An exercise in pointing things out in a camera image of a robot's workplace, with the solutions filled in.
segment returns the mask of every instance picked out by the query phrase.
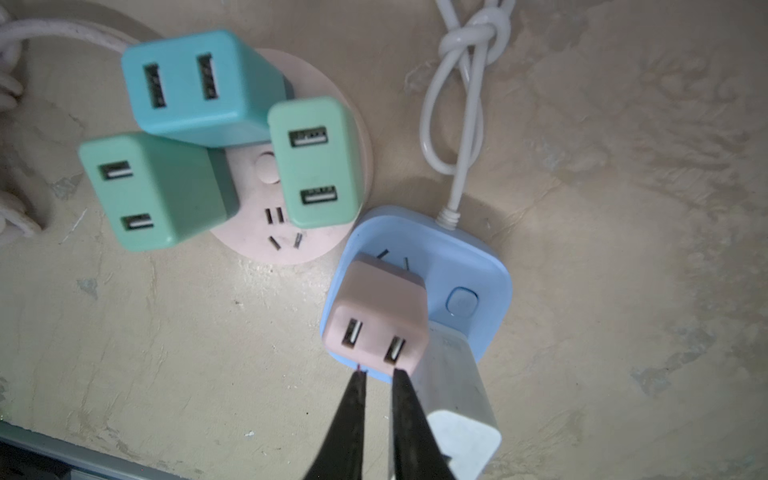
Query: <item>round pink power strip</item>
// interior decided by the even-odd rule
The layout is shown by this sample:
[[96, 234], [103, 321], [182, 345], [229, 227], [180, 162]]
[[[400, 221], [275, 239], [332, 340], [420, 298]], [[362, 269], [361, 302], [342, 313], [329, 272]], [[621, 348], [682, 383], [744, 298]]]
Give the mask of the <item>round pink power strip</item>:
[[[327, 76], [301, 58], [267, 48], [257, 51], [288, 78], [296, 98], [329, 95], [352, 111], [367, 200], [373, 183], [373, 152], [360, 112]], [[240, 255], [261, 263], [309, 262], [341, 243], [355, 226], [355, 222], [309, 230], [293, 226], [288, 220], [272, 144], [227, 148], [227, 162], [240, 198], [240, 210], [211, 233]]]

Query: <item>knotted white cable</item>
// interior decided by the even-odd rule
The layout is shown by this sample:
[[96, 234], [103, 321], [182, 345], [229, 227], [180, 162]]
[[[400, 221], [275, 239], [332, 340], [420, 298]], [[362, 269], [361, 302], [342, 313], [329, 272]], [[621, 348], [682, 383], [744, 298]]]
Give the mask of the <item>knotted white cable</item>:
[[[437, 217], [441, 227], [454, 230], [460, 213], [458, 204], [462, 199], [469, 168], [480, 155], [483, 142], [483, 118], [480, 105], [485, 66], [498, 60], [507, 48], [511, 35], [509, 17], [515, 8], [515, 0], [485, 0], [485, 6], [461, 26], [451, 0], [435, 0], [446, 28], [449, 30], [440, 41], [439, 54], [442, 57], [435, 76], [429, 84], [422, 106], [419, 122], [419, 141], [427, 162], [444, 175], [453, 175], [451, 196]], [[470, 57], [468, 47], [474, 47]], [[437, 97], [453, 68], [462, 75], [467, 101], [464, 110], [464, 127], [455, 165], [445, 163], [438, 157], [432, 146], [430, 126]]]
[[15, 108], [16, 98], [24, 86], [11, 76], [11, 71], [22, 56], [22, 40], [55, 35], [77, 38], [100, 45], [117, 53], [123, 53], [130, 44], [98, 28], [58, 18], [30, 18], [13, 20], [11, 14], [0, 6], [0, 111]]

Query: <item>teal charger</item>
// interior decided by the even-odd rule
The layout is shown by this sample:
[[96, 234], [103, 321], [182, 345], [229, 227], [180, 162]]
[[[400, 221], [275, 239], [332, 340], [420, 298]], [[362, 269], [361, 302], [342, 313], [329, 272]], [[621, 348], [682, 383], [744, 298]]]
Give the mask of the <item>teal charger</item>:
[[240, 206], [220, 149], [139, 132], [85, 142], [79, 153], [127, 250], [172, 247], [227, 221]]
[[333, 97], [301, 98], [272, 106], [269, 123], [291, 223], [318, 228], [354, 221], [365, 185], [352, 112]]
[[142, 130], [204, 147], [268, 142], [267, 112], [293, 97], [282, 72], [226, 30], [135, 45], [122, 67]]

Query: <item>square blue extension socket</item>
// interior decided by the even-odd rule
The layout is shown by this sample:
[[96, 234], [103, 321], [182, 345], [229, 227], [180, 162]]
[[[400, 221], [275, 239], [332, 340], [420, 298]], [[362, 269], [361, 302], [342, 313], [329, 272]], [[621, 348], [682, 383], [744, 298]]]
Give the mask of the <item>square blue extension socket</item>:
[[293, 97], [283, 74], [226, 30], [135, 45], [122, 66], [142, 130], [204, 147], [270, 141], [270, 107]]
[[[320, 335], [347, 267], [358, 253], [411, 270], [424, 279], [429, 320], [463, 333], [475, 361], [482, 358], [512, 301], [512, 279], [491, 248], [461, 230], [445, 230], [430, 217], [401, 207], [368, 212], [349, 237], [320, 320]], [[357, 364], [331, 353], [353, 369]], [[372, 377], [392, 378], [369, 370]]]

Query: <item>green usb charger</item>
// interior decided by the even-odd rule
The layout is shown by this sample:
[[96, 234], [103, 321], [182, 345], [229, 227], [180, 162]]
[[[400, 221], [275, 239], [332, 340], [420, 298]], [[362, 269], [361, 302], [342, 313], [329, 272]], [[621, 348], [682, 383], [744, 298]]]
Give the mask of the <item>green usb charger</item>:
[[365, 186], [352, 112], [333, 97], [301, 98], [276, 103], [267, 120], [291, 223], [354, 221]]
[[127, 250], [172, 247], [239, 207], [223, 150], [142, 132], [85, 142], [80, 161]]

